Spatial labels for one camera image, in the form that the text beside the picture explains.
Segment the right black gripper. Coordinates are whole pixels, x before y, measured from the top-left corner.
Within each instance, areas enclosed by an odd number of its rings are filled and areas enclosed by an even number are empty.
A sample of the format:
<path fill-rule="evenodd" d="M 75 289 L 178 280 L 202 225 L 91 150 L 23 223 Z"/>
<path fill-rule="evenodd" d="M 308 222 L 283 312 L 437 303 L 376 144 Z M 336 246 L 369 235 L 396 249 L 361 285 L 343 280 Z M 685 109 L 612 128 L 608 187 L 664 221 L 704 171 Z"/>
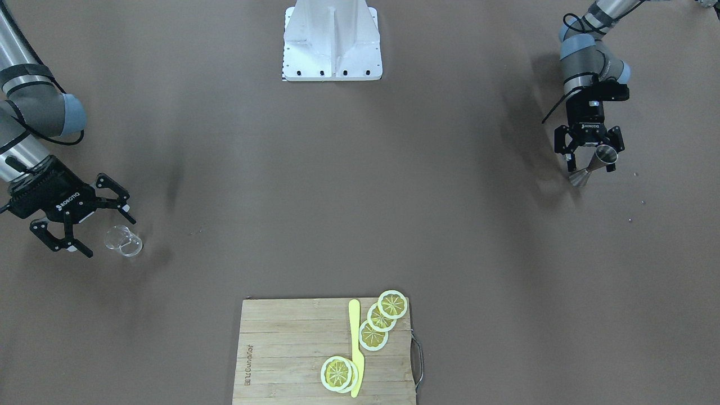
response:
<path fill-rule="evenodd" d="M 93 251 L 75 238 L 74 225 L 97 209 L 117 210 L 129 223 L 137 223 L 129 214 L 128 190 L 105 173 L 99 173 L 93 184 L 85 183 L 54 155 L 33 168 L 15 157 L 6 163 L 23 175 L 8 188 L 6 210 L 21 219 L 43 211 L 44 218 L 33 220 L 29 230 L 52 251 L 67 249 L 93 257 Z"/>

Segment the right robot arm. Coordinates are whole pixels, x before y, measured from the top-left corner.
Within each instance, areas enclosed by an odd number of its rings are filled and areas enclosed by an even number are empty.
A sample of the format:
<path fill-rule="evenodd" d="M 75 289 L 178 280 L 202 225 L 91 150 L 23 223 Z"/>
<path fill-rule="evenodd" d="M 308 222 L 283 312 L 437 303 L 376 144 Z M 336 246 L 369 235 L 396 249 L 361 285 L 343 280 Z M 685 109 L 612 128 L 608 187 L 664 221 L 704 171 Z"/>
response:
<path fill-rule="evenodd" d="M 129 223 L 129 192 L 107 174 L 83 182 L 43 145 L 74 146 L 64 137 L 79 133 L 82 141 L 87 113 L 79 99 L 65 92 L 28 43 L 11 11 L 2 3 L 1 13 L 1 175 L 10 198 L 2 205 L 26 219 L 38 211 L 43 218 L 29 225 L 34 236 L 51 251 L 93 251 L 74 234 L 98 209 L 118 211 Z"/>

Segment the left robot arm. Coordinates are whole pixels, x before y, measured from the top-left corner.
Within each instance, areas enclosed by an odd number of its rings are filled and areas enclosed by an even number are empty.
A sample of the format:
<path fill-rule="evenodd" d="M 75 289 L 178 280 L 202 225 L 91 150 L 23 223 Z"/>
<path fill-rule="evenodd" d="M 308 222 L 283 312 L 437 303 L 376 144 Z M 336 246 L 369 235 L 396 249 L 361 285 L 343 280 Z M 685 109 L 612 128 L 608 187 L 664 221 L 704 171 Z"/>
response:
<path fill-rule="evenodd" d="M 568 123 L 555 130 L 555 153 L 565 157 L 569 172 L 577 169 L 574 152 L 581 146 L 624 149 L 620 128 L 605 126 L 604 102 L 628 100 L 632 69 L 602 39 L 641 3 L 594 1 L 584 16 L 568 13 L 563 17 L 559 37 L 565 94 L 561 102 L 565 102 Z"/>

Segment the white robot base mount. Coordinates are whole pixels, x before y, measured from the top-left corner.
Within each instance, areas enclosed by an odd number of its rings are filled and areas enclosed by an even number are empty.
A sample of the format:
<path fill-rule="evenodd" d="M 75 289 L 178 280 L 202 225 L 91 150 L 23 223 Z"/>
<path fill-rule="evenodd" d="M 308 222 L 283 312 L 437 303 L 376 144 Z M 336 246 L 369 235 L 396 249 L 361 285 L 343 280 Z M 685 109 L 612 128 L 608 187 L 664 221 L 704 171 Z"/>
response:
<path fill-rule="evenodd" d="M 365 1 L 298 1 L 285 11 L 283 40 L 283 80 L 383 77 L 378 13 Z"/>

